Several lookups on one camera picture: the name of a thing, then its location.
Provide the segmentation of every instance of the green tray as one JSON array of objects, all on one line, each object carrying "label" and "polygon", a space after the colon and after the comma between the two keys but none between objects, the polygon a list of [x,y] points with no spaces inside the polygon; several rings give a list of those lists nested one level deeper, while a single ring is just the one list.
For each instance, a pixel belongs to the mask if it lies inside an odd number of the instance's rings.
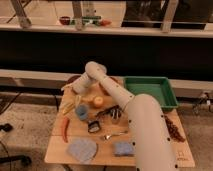
[{"label": "green tray", "polygon": [[149,94],[155,97],[164,112],[178,107],[169,80],[166,77],[124,77],[124,86],[134,95]]}]

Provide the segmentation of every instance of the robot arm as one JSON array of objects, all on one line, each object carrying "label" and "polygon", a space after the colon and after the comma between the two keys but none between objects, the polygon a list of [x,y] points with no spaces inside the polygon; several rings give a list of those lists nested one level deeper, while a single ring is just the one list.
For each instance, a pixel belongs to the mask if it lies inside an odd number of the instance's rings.
[{"label": "robot arm", "polygon": [[[88,83],[97,80],[128,114],[137,170],[178,171],[166,122],[157,100],[146,94],[134,96],[109,78],[96,62],[88,62],[85,70],[82,77],[73,82],[74,91],[81,94]],[[78,86],[84,87],[84,90],[76,89]]]}]

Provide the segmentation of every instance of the red chili pepper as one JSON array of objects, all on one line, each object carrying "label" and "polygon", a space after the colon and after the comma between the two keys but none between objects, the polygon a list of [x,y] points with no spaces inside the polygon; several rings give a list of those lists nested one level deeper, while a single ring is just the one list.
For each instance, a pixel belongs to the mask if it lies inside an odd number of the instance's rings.
[{"label": "red chili pepper", "polygon": [[69,126],[69,122],[70,122],[70,119],[68,117],[64,117],[63,118],[63,121],[62,121],[62,124],[61,124],[61,135],[62,135],[62,138],[64,140],[64,142],[68,142],[68,139],[67,139],[67,128]]}]

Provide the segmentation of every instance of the concrete floor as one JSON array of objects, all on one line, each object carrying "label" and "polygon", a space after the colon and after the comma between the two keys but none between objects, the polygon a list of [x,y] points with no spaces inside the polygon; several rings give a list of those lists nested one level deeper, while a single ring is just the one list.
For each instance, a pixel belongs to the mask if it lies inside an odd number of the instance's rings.
[{"label": "concrete floor", "polygon": [[[15,93],[0,93],[0,97],[10,101]],[[23,168],[20,162],[12,163],[13,171],[63,171],[62,166],[44,163],[44,156],[56,117],[55,99],[52,95],[22,93],[8,110],[0,116],[0,124],[9,122],[14,130],[0,132],[10,155],[24,154],[31,157],[31,166]],[[181,168],[180,171],[213,170],[213,113],[206,109],[199,115],[192,112],[190,104],[181,104],[178,109],[187,139],[193,153],[196,167]],[[0,157],[6,153],[0,146]],[[0,171],[9,171],[9,164],[0,165]],[[72,166],[74,171],[101,171],[102,166]],[[107,171],[133,171],[130,167],[107,167]]]}]

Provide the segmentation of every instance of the gray cloth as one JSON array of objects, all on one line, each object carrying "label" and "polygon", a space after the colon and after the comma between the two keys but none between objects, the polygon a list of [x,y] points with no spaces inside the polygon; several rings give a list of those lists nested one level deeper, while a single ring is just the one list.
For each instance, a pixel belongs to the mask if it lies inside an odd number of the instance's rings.
[{"label": "gray cloth", "polygon": [[115,156],[133,156],[133,146],[129,142],[115,142],[114,143],[114,155]]},{"label": "gray cloth", "polygon": [[89,164],[97,152],[97,144],[88,138],[77,138],[68,146],[67,152],[80,163]]}]

